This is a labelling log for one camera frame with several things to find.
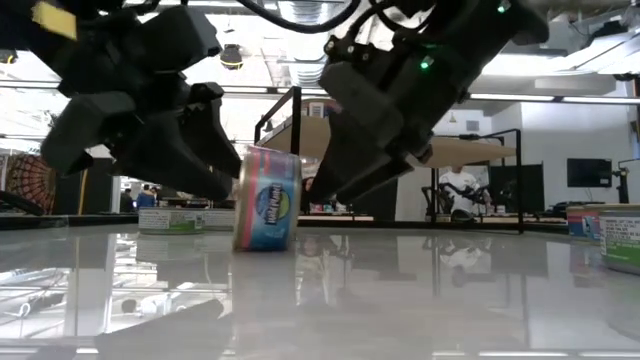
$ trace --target monitor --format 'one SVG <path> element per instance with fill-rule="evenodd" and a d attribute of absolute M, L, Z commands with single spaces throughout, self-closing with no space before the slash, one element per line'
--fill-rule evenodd
<path fill-rule="evenodd" d="M 612 176 L 611 159 L 567 159 L 568 187 L 609 188 Z"/>

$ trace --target white shirt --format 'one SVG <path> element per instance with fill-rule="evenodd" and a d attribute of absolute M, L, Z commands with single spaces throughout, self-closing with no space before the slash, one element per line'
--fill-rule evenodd
<path fill-rule="evenodd" d="M 467 187 L 470 187 L 473 190 L 477 190 L 480 187 L 480 185 L 476 181 L 476 178 L 473 175 L 466 173 L 464 171 L 461 171 L 458 174 L 453 172 L 448 172 L 442 175 L 440 177 L 440 184 L 444 184 L 444 183 L 449 183 L 455 186 L 456 188 L 458 188 L 458 190 L 460 191 L 464 191 L 464 189 L 466 189 Z M 452 212 L 453 210 L 458 210 L 458 209 L 464 210 L 467 212 L 473 212 L 473 201 L 458 195 L 455 191 L 453 191 L 449 187 L 446 187 L 445 191 L 449 194 L 449 197 L 453 198 L 453 207 L 451 208 Z"/>

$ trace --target yellow label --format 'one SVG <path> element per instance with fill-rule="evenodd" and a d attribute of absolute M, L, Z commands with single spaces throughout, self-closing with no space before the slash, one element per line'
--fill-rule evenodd
<path fill-rule="evenodd" d="M 78 37 L 75 15 L 46 2 L 40 1 L 34 6 L 33 21 L 71 40 L 76 40 Z"/>

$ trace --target tuna can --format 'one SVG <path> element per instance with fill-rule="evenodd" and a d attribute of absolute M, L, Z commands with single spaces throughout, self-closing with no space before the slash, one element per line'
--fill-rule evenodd
<path fill-rule="evenodd" d="M 249 147 L 240 169 L 235 250 L 288 248 L 298 225 L 301 171 L 296 155 Z"/>

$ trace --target floor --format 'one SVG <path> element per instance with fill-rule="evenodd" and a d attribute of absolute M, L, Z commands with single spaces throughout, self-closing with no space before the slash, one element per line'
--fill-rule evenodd
<path fill-rule="evenodd" d="M 640 359 L 640 277 L 570 238 L 0 233 L 3 359 Z"/>

